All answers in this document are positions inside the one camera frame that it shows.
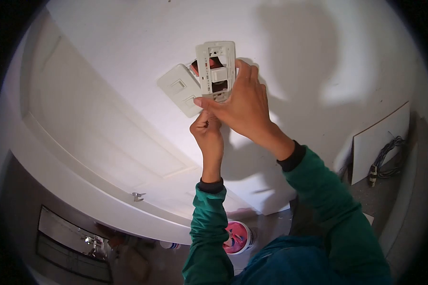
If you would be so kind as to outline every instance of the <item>switch cover plate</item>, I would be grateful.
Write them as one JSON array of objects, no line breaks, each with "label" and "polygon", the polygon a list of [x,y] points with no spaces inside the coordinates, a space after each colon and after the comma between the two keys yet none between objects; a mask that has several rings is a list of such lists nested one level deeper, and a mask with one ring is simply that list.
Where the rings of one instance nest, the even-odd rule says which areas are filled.
[{"label": "switch cover plate", "polygon": [[202,109],[194,104],[194,98],[201,97],[197,80],[183,64],[178,64],[157,80],[157,86],[191,118]]}]

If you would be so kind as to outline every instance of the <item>bundle of wires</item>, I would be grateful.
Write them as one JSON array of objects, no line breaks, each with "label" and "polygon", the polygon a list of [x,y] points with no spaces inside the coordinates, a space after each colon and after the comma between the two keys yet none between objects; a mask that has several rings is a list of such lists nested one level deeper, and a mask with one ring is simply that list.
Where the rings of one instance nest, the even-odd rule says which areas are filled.
[{"label": "bundle of wires", "polygon": [[387,156],[387,153],[395,148],[395,146],[401,146],[404,145],[406,141],[400,137],[394,137],[393,140],[391,140],[388,144],[386,144],[383,149],[379,152],[379,155],[377,156],[375,162],[373,165],[371,165],[370,173],[369,173],[369,185],[371,187],[374,187],[376,185],[377,178],[389,178],[395,174],[398,174],[401,172],[401,168],[403,166],[403,159],[400,160],[397,165],[391,169],[381,171],[382,163],[384,162],[385,157]]}]

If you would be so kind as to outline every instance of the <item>green jacket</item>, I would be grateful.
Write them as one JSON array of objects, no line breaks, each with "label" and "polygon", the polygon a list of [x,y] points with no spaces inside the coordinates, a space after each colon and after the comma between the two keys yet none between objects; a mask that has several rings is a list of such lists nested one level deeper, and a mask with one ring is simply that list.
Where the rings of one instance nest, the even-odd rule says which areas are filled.
[{"label": "green jacket", "polygon": [[391,284],[388,263],[361,205],[337,175],[313,151],[298,144],[291,157],[279,163],[300,202],[314,209],[314,220],[323,229],[325,240],[278,237],[234,276],[222,248],[228,239],[222,206],[226,189],[223,182],[220,188],[200,182],[194,198],[192,245],[183,268],[185,283]]}]

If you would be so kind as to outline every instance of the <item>white plastic plate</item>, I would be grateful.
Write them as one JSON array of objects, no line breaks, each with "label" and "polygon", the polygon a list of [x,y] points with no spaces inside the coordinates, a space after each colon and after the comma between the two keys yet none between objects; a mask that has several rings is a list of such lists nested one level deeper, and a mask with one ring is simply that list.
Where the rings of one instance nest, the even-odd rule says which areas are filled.
[{"label": "white plastic plate", "polygon": [[[198,72],[200,78],[201,94],[203,97],[223,102],[230,97],[231,88],[236,78],[234,67],[235,52],[234,42],[207,42],[198,45],[197,54]],[[209,58],[225,56],[226,66],[212,69],[209,66]],[[213,84],[226,80],[227,88],[213,92]]]},{"label": "white plastic plate", "polygon": [[194,104],[194,98],[201,96],[197,80],[183,64],[178,64],[157,80],[157,86],[191,118],[202,109]]}]

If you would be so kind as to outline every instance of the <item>pink paint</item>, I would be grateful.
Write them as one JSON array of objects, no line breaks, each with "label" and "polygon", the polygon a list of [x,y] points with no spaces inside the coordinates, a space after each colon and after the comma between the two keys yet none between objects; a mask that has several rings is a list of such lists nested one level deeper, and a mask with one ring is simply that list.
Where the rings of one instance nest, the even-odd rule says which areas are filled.
[{"label": "pink paint", "polygon": [[223,244],[223,248],[227,254],[234,254],[242,250],[248,239],[246,228],[239,222],[229,222],[225,230],[229,234],[229,238]]}]

